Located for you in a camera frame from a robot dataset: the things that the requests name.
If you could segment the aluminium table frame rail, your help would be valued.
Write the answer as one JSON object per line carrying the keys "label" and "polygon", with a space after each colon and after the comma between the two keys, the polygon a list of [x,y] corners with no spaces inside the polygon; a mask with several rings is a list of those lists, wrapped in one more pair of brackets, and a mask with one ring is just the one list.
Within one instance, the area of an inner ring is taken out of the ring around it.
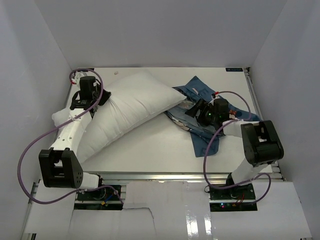
{"label": "aluminium table frame rail", "polygon": [[249,73],[260,112],[264,119],[273,122],[284,147],[285,155],[284,159],[279,161],[279,168],[282,176],[289,180],[290,177],[286,167],[289,156],[288,123],[286,122],[286,89],[289,72],[279,66],[268,68],[266,65],[249,67],[247,72]]}

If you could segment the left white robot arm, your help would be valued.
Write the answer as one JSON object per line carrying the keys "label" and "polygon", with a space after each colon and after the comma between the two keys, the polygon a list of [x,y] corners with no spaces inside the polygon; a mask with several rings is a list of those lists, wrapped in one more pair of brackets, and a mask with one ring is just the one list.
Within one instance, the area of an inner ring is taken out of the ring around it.
{"label": "left white robot arm", "polygon": [[105,196],[106,187],[99,183],[98,175],[83,171],[76,153],[98,107],[107,102],[111,93],[102,90],[94,76],[81,76],[75,82],[79,91],[73,95],[68,111],[70,123],[62,128],[51,147],[38,155],[42,180],[47,188],[84,189],[99,200]]}

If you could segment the white pillow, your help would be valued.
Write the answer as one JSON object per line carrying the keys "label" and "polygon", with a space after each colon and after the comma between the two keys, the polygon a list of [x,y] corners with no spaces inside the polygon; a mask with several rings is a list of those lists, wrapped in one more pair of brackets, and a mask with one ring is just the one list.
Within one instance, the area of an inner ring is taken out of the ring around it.
{"label": "white pillow", "polygon": [[[111,92],[99,106],[80,140],[76,156],[83,163],[134,128],[177,106],[186,99],[182,93],[142,71],[116,80],[104,89]],[[56,126],[68,120],[69,108],[53,114]]]}

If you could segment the blue cartoon print pillowcase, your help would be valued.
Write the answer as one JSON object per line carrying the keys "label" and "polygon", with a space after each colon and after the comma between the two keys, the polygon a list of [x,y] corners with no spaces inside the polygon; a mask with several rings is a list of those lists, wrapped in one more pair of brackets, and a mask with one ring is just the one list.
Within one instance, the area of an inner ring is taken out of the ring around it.
{"label": "blue cartoon print pillowcase", "polygon": [[187,115],[186,111],[201,100],[213,105],[212,94],[215,91],[197,76],[194,76],[187,84],[176,86],[174,89],[186,96],[186,99],[165,111],[164,114],[178,127],[190,133],[195,156],[203,157],[211,138],[221,125],[219,123],[201,125],[195,117]]}

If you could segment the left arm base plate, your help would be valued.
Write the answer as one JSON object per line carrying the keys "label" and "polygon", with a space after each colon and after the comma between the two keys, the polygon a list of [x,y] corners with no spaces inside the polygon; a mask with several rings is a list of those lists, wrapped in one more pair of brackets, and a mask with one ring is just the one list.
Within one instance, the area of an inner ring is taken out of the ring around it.
{"label": "left arm base plate", "polygon": [[73,208],[75,210],[121,211],[123,204],[117,194],[121,196],[122,186],[112,185],[112,187],[114,190],[106,187],[95,191],[78,193]]}

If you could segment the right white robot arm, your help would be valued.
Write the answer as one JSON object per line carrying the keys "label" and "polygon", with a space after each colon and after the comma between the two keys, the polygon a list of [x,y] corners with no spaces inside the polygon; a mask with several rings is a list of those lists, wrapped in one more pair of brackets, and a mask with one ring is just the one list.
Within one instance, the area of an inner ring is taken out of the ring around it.
{"label": "right white robot arm", "polygon": [[[272,121],[238,119],[226,99],[216,98],[211,102],[201,99],[185,114],[194,118],[202,127],[217,127],[204,152],[203,176],[211,189],[225,190],[226,195],[233,200],[243,195],[242,185],[263,176],[261,171],[266,166],[284,157],[284,148]],[[243,161],[228,175],[225,186],[211,184],[206,171],[209,150],[220,133],[242,139],[244,152]]]}

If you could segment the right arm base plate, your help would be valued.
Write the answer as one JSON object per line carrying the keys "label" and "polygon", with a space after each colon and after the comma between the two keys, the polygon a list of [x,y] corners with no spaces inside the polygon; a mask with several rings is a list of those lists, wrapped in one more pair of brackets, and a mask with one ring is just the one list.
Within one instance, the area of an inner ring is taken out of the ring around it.
{"label": "right arm base plate", "polygon": [[235,188],[218,190],[206,186],[211,212],[255,212],[258,210],[254,187],[251,183]]}

